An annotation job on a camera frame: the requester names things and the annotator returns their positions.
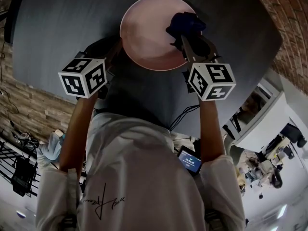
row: signature print on shirt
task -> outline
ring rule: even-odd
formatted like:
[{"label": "signature print on shirt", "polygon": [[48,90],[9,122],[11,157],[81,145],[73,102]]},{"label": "signature print on shirt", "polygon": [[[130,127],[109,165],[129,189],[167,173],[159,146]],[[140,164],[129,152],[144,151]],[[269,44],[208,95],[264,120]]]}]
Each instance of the signature print on shirt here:
[{"label": "signature print on shirt", "polygon": [[103,197],[102,197],[101,201],[100,201],[99,196],[97,197],[97,200],[86,199],[86,200],[83,201],[83,202],[91,203],[92,205],[98,205],[98,207],[95,208],[95,214],[97,215],[99,220],[102,220],[102,211],[103,211],[104,205],[112,202],[111,209],[113,210],[116,205],[118,205],[121,202],[125,202],[125,197],[121,197],[119,200],[118,200],[118,198],[114,198],[110,201],[104,202],[105,190],[106,190],[106,183],[104,185]]}]

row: shirt sleeve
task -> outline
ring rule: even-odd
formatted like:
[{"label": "shirt sleeve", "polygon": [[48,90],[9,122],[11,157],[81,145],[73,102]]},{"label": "shirt sleeve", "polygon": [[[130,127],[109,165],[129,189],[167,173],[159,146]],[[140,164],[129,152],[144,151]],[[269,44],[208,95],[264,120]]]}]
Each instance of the shirt sleeve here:
[{"label": "shirt sleeve", "polygon": [[[36,230],[57,231],[60,223],[70,212],[71,182],[69,174],[47,168],[43,171],[38,190],[38,206],[35,219]],[[76,199],[79,189],[73,184]]]},{"label": "shirt sleeve", "polygon": [[200,176],[208,204],[205,208],[218,211],[227,230],[244,230],[244,208],[231,157],[222,155],[204,163]]}]

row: white cube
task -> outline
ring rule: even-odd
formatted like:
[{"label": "white cube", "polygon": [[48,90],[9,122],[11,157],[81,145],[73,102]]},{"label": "white cube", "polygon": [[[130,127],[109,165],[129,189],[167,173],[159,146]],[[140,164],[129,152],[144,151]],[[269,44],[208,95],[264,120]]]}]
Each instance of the white cube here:
[{"label": "white cube", "polygon": [[202,101],[224,100],[236,82],[229,64],[194,63],[188,82]]},{"label": "white cube", "polygon": [[74,58],[59,77],[67,95],[89,98],[107,83],[105,60]]}]

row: smartphone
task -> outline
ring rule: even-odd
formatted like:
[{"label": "smartphone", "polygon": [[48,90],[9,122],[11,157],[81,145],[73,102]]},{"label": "smartphone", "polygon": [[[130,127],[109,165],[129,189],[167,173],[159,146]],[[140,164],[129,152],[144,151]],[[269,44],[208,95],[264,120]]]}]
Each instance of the smartphone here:
[{"label": "smartphone", "polygon": [[199,174],[202,166],[201,159],[197,157],[196,153],[185,146],[181,146],[178,153],[179,160],[192,176]]}]

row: forearm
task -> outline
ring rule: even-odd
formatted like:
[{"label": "forearm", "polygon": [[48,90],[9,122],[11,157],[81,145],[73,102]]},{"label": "forearm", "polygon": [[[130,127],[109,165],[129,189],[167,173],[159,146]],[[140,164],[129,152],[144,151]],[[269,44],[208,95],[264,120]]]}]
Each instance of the forearm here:
[{"label": "forearm", "polygon": [[225,154],[214,101],[199,101],[201,125],[201,161],[213,161]]},{"label": "forearm", "polygon": [[60,153],[60,170],[75,168],[80,177],[86,150],[88,128],[97,95],[80,98],[72,114]]}]

